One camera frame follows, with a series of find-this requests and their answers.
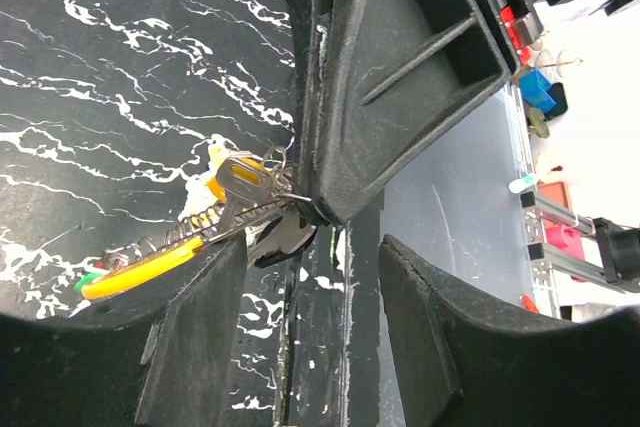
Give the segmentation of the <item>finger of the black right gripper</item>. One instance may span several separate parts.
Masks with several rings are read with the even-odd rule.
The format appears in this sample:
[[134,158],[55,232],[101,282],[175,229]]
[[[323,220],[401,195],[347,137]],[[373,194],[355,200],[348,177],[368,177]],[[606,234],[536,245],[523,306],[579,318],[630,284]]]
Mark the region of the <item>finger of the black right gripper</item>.
[[299,192],[341,225],[511,77],[502,0],[331,0],[316,18]]
[[312,195],[314,130],[324,64],[321,43],[330,26],[330,0],[285,0],[295,61],[295,192]]

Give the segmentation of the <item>large keyring with yellow handle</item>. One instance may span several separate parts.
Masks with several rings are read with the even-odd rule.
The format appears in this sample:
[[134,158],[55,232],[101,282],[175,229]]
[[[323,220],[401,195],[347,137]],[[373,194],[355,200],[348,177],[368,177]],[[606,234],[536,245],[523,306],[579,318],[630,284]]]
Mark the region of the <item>large keyring with yellow handle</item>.
[[[224,203],[211,192],[208,182],[231,154],[251,157],[261,163],[273,174],[275,187],[269,200],[244,209],[234,217],[229,228],[221,230],[219,222]],[[103,277],[85,285],[80,295],[86,300],[98,301],[130,291],[192,260],[205,248],[242,232],[255,234],[247,248],[249,256],[260,234],[272,222],[280,220],[288,207],[296,207],[307,222],[302,208],[311,200],[294,192],[292,173],[287,149],[281,146],[269,149],[262,156],[250,151],[210,148],[208,171],[191,182],[194,194],[164,239],[156,243],[150,238],[142,238],[105,252],[91,271],[101,273]]]

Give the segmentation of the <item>yellow tag key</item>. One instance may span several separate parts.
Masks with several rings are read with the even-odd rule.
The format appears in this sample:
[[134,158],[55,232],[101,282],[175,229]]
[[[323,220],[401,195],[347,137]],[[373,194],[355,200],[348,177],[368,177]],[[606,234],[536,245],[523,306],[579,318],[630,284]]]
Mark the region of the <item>yellow tag key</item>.
[[271,198],[275,180],[273,174],[253,158],[231,154],[222,161],[208,187],[224,203],[219,228],[226,230],[238,213]]

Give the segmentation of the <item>black key tag with key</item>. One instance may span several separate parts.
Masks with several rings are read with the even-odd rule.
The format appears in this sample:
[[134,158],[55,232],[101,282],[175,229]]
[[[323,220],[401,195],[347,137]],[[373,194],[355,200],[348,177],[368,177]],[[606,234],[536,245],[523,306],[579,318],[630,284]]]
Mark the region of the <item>black key tag with key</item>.
[[288,207],[280,220],[272,222],[249,252],[248,265],[266,268],[291,257],[313,240],[317,227],[307,223],[296,207]]

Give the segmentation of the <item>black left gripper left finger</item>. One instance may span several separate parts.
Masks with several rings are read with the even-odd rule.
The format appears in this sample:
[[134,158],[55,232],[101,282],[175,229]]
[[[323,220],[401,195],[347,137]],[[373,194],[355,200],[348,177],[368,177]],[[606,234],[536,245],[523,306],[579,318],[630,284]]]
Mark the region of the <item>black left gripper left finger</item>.
[[216,424],[246,269],[237,235],[72,317],[3,316],[2,424]]

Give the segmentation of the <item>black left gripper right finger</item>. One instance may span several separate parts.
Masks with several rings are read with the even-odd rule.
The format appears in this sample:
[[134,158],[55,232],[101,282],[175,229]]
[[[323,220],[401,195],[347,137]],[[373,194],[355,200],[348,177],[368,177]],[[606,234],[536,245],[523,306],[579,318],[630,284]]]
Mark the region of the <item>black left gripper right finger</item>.
[[430,264],[393,236],[379,274],[410,426],[635,426],[639,311],[547,317]]

